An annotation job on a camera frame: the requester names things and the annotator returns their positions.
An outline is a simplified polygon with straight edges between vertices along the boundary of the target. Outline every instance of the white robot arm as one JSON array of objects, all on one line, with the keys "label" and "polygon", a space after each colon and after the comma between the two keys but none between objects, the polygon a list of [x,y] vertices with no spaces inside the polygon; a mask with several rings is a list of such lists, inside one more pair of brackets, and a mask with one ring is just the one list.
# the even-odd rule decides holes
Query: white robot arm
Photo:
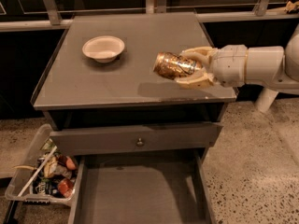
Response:
[{"label": "white robot arm", "polygon": [[187,49],[181,55],[199,61],[205,69],[201,76],[177,78],[176,82],[185,88],[257,84],[273,91],[299,94],[299,30],[285,50],[283,47],[248,49],[244,45],[230,45],[222,49]]}]

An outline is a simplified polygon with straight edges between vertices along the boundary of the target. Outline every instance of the table top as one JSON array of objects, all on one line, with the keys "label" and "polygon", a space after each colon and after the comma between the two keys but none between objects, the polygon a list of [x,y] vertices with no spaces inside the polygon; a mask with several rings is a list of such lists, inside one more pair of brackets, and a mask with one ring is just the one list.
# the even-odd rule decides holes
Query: table top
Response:
[{"label": "table top", "polygon": [[[82,53],[86,41],[113,35],[125,51],[100,64]],[[76,16],[34,101],[37,110],[232,102],[233,88],[185,90],[153,73],[158,52],[209,46],[193,13]]]}]

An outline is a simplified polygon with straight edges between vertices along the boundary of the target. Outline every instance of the drawer handle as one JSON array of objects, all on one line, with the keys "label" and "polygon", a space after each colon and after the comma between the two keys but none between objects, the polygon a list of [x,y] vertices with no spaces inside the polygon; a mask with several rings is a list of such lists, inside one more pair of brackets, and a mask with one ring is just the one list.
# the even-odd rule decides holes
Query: drawer handle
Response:
[{"label": "drawer handle", "polygon": [[142,140],[142,138],[138,138],[138,141],[137,141],[136,145],[138,147],[143,147],[144,146],[144,141]]}]

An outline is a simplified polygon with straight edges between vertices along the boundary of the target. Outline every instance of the small bowl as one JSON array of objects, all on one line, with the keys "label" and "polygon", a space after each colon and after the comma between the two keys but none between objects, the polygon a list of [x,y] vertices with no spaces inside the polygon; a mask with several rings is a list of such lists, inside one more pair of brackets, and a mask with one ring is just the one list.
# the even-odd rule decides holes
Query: small bowl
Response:
[{"label": "small bowl", "polygon": [[85,56],[99,63],[113,62],[124,50],[124,43],[114,36],[98,36],[87,41],[82,51]]}]

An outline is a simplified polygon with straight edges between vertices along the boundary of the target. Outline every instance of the concrete floor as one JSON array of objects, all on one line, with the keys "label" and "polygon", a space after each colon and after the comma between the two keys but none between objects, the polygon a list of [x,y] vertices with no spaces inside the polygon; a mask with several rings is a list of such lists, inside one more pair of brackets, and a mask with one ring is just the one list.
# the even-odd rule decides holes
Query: concrete floor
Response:
[{"label": "concrete floor", "polygon": [[[252,102],[229,104],[221,135],[203,164],[218,224],[299,223],[299,98],[276,100],[266,114]],[[44,119],[0,120],[0,177]],[[0,221],[8,201],[0,189]],[[66,223],[69,209],[25,206],[20,223]]]}]

